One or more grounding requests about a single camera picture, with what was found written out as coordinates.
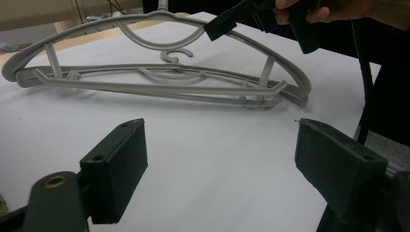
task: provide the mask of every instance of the white table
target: white table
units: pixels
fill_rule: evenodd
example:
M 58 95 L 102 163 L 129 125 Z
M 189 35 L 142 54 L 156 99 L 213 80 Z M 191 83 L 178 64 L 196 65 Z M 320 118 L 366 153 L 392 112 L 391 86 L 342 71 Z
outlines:
M 167 22 L 138 34 L 174 41 L 188 30 Z M 315 231 L 326 202 L 296 168 L 296 121 L 321 121 L 353 136 L 364 107 L 359 62 L 322 49 L 304 55 L 294 41 L 243 25 L 235 30 L 307 74 L 307 108 L 290 101 L 261 110 L 46 86 L 22 89 L 0 78 L 0 194 L 10 210 L 27 204 L 30 188 L 43 176 L 78 172 L 79 160 L 116 126 L 144 118 L 149 167 L 121 221 L 91 225 L 91 231 Z M 181 60 L 260 74 L 265 58 L 237 44 L 228 38 L 211 43 L 204 35 L 189 46 L 194 58 Z M 62 65 L 160 61 L 158 52 L 125 36 L 57 54 Z M 40 56 L 30 65 L 48 62 Z M 372 65 L 374 73 L 378 69 Z

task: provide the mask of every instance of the gray hanger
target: gray hanger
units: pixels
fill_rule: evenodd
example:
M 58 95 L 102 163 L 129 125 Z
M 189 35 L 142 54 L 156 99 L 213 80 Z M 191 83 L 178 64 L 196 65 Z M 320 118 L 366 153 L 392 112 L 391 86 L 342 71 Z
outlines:
M 127 24 L 143 20 L 162 20 L 185 23 L 197 29 L 186 38 L 174 43 L 152 43 L 138 37 Z M 27 88 L 37 85 L 48 85 L 66 88 L 78 88 L 135 94 L 142 96 L 169 98 L 197 102 L 214 102 L 237 104 L 242 106 L 273 107 L 286 98 L 300 107 L 306 107 L 310 82 L 308 77 L 297 66 L 286 60 L 270 48 L 258 43 L 238 32 L 230 31 L 226 36 L 258 50 L 267 56 L 261 76 L 251 76 L 236 72 L 210 69 L 197 66 L 187 66 L 179 63 L 177 58 L 169 56 L 170 52 L 183 52 L 191 56 L 191 52 L 183 47 L 195 42 L 204 34 L 206 21 L 181 17 L 167 11 L 167 1 L 159 1 L 159 9 L 149 14 L 133 14 L 119 17 L 106 18 L 76 26 L 57 35 L 51 36 L 41 42 L 32 44 L 19 51 L 4 65 L 2 74 L 12 82 L 17 82 L 20 87 Z M 60 66 L 53 44 L 73 35 L 80 35 L 90 28 L 106 25 L 117 25 L 122 32 L 133 42 L 148 49 L 161 51 L 161 58 L 168 64 L 123 64 L 104 66 Z M 25 66 L 41 51 L 45 50 L 50 66 Z M 296 85 L 286 81 L 269 79 L 274 64 L 284 68 L 295 80 Z M 131 84 L 112 83 L 100 81 L 81 81 L 87 73 L 137 71 L 149 76 L 159 84 Z M 166 75 L 164 72 L 183 74 Z M 206 78 L 228 79 L 235 87 L 201 87 L 181 85 L 180 80 L 189 80 L 190 83 L 200 82 Z

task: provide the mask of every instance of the human hand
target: human hand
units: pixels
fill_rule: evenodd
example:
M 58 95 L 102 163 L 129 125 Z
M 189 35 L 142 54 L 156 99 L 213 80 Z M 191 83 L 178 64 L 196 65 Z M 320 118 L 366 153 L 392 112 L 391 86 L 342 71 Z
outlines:
M 288 8 L 298 1 L 307 0 L 276 0 L 274 13 L 279 25 L 289 23 Z M 306 20 L 309 23 L 331 22 L 367 17 L 376 4 L 376 0 L 318 0 L 316 8 L 308 12 Z

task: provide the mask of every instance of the hanger hook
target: hanger hook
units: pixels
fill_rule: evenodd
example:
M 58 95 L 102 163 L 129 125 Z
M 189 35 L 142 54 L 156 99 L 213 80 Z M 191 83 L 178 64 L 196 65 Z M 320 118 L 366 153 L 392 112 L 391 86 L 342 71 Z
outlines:
M 179 49 L 175 49 L 175 50 L 167 50 L 167 51 L 162 51 L 161 52 L 161 58 L 162 60 L 172 63 L 172 64 L 178 64 L 179 63 L 179 59 L 178 57 L 170 57 L 169 53 L 171 52 L 181 52 L 184 53 L 186 55 L 188 55 L 189 57 L 193 56 L 193 53 L 188 50 L 188 49 L 184 49 L 184 48 L 179 48 Z
M 159 0 L 158 1 L 158 10 L 159 11 L 168 11 L 168 0 Z

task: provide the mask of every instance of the finger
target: finger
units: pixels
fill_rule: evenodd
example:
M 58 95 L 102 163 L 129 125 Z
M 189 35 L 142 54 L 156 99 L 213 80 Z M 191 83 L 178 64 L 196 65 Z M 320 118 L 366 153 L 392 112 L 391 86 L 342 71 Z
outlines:
M 299 0 L 276 0 L 275 6 L 282 10 L 292 6 L 293 4 L 297 3 Z
M 311 11 L 307 14 L 307 22 L 316 23 L 316 22 L 327 22 L 329 21 L 330 10 L 327 7 L 321 7 Z
M 274 13 L 278 25 L 289 24 L 289 12 L 287 10 L 279 10 L 274 8 Z

